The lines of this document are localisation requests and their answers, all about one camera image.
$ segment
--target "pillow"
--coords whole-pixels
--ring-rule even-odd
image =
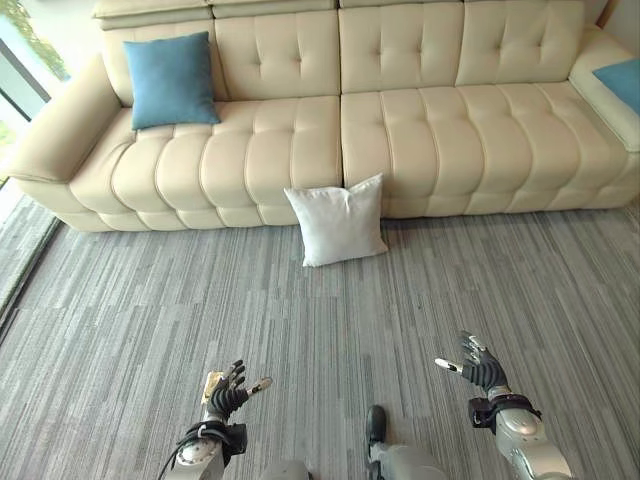
[[[220,123],[213,108],[208,33],[124,42],[133,84],[132,128]]]
[[[380,238],[382,174],[349,190],[285,188],[300,222],[303,266],[319,267],[388,250]]]
[[[593,74],[640,115],[640,58],[599,68]]]

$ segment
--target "gray striped carpet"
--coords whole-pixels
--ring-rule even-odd
[[[452,480],[507,464],[438,369],[460,328],[503,361],[581,479],[640,465],[637,204],[612,211],[385,222],[387,254],[301,267],[297,227],[54,237],[0,346],[0,478],[148,479],[237,358],[267,392],[235,416],[249,450],[364,479],[363,417],[430,450]]]

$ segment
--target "robotic arm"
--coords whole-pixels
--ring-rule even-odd
[[[249,389],[239,388],[245,380],[244,370],[242,360],[238,360],[220,375],[207,400],[204,418],[178,442],[158,480],[169,464],[172,468],[166,480],[220,480],[231,457],[246,451],[246,426],[227,425],[227,421],[249,398],[268,388],[272,380],[266,377]]]
[[[516,478],[571,479],[567,461],[547,438],[541,413],[525,396],[511,391],[500,362],[469,332],[461,332],[460,343],[466,357],[463,365],[441,358],[436,364],[484,390],[486,398],[469,400],[473,427],[491,429],[498,450],[511,463]]]

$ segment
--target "cable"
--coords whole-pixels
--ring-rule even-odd
[[[213,429],[205,428],[204,430],[200,431],[200,428],[202,426],[205,426],[205,427],[213,426],[214,428]],[[187,434],[182,438],[182,440],[178,442],[178,447],[173,452],[171,452],[171,455],[169,455],[169,458],[167,459],[164,466],[162,467],[162,470],[160,470],[160,474],[158,475],[157,480],[162,480],[162,477],[164,477],[164,475],[166,474],[166,470],[169,464],[172,461],[175,462],[176,455],[178,454],[180,449],[189,442],[198,440],[199,438],[213,437],[218,439],[223,445],[231,445],[231,439],[229,438],[229,436],[224,432],[215,429],[216,426],[220,427],[220,423],[219,422],[200,422],[200,423],[196,423],[189,430],[187,430]]]

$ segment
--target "sofa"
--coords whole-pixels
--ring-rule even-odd
[[[296,224],[283,189],[384,174],[382,216],[612,208],[640,120],[594,75],[632,58],[581,0],[102,0],[103,48],[5,168],[83,231]],[[124,41],[209,34],[216,125],[131,129]]]

